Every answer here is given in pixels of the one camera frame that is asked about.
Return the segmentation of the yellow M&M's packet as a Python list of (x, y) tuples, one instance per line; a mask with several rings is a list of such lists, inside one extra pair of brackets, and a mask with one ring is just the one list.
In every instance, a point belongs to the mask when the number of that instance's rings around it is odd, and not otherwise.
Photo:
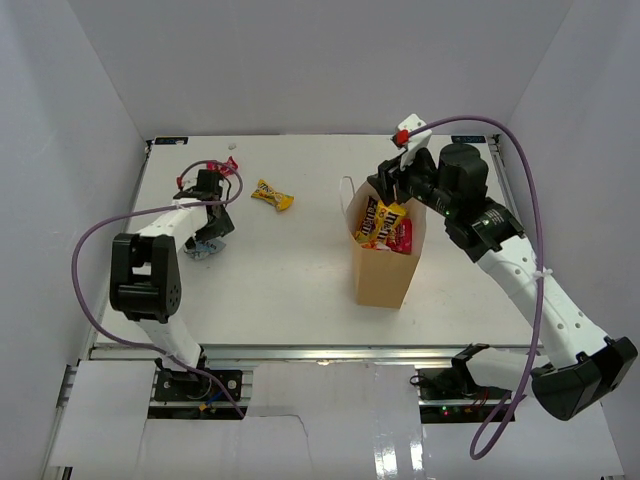
[(277, 191), (264, 179), (260, 179), (257, 183), (257, 187), (251, 194), (253, 199), (259, 199), (265, 201), (269, 205), (273, 206), (277, 212), (283, 212), (289, 209), (294, 202), (294, 197), (282, 192)]
[(385, 243), (389, 234), (406, 215), (407, 209), (403, 205), (397, 203), (385, 205), (382, 200), (379, 200), (374, 217), (374, 233), (372, 237), (374, 242)]

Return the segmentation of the grey Himalaya candy packet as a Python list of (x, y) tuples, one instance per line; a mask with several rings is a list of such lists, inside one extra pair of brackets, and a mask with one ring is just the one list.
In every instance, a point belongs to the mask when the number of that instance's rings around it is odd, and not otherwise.
[(220, 253), (226, 247), (226, 243), (214, 238), (207, 241), (189, 240), (183, 247), (184, 253), (194, 261)]

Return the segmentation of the purple M&M's packet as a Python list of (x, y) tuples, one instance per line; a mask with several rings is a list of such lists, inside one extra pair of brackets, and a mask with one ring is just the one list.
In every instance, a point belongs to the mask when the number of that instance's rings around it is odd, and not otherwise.
[(357, 243), (366, 244), (374, 241), (380, 225), (379, 206), (380, 203), (378, 200), (372, 196), (368, 197), (365, 204), (364, 214), (356, 231), (354, 232), (354, 239)]

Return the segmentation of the red Himalaya candy packet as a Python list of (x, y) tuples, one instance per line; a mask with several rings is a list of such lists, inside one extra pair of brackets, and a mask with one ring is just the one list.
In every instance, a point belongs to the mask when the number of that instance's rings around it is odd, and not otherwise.
[(403, 218), (387, 237), (387, 246), (395, 253), (410, 254), (412, 251), (413, 229), (409, 218)]

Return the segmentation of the orange Skittles snack bag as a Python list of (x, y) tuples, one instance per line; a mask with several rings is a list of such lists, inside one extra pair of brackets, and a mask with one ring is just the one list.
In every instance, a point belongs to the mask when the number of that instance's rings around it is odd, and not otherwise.
[(360, 247), (363, 249), (376, 250), (376, 251), (391, 251), (391, 247), (386, 243), (375, 242), (375, 241), (363, 242), (360, 244)]

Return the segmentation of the brown paper bag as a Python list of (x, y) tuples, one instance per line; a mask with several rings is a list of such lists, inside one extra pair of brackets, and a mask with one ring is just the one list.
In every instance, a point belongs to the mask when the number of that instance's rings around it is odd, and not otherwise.
[(351, 243), (355, 300), (359, 305), (399, 309), (405, 299), (422, 255), (426, 233), (426, 208), (416, 200), (406, 207), (411, 220), (411, 249), (408, 253), (367, 249), (354, 238), (365, 216), (368, 197), (378, 199), (366, 182), (358, 188), (350, 176), (339, 184), (341, 210)]

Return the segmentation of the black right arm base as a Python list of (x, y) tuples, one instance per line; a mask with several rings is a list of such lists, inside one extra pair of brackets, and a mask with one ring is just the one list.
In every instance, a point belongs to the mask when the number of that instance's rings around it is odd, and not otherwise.
[(468, 384), (452, 367), (418, 369), (409, 379), (423, 401), (461, 401), (463, 405), (479, 407), (500, 400), (506, 390)]

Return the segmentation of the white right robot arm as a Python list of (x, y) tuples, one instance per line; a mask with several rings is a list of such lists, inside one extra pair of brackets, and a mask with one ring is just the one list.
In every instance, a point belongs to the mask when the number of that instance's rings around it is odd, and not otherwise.
[(534, 397), (553, 417), (567, 421), (615, 390), (638, 356), (626, 337), (611, 338), (569, 298), (536, 255), (522, 225), (491, 199), (489, 168), (472, 145), (449, 144), (437, 159), (420, 148), (407, 165), (382, 162), (368, 183), (385, 204), (416, 200), (444, 218), (450, 240), (505, 292), (539, 330), (542, 356), (530, 372), (527, 359), (472, 344), (451, 361), (451, 384), (461, 397), (486, 387)]

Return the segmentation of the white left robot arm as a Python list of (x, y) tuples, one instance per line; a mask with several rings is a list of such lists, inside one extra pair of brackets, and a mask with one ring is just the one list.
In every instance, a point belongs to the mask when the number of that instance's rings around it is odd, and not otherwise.
[(220, 172), (198, 171), (196, 182), (181, 187), (172, 208), (135, 233), (112, 243), (110, 304), (145, 332), (171, 368), (180, 369), (177, 387), (199, 399), (211, 387), (211, 374), (198, 366), (202, 348), (178, 315), (182, 297), (178, 254), (203, 260), (225, 247), (234, 231), (221, 203), (230, 182)]

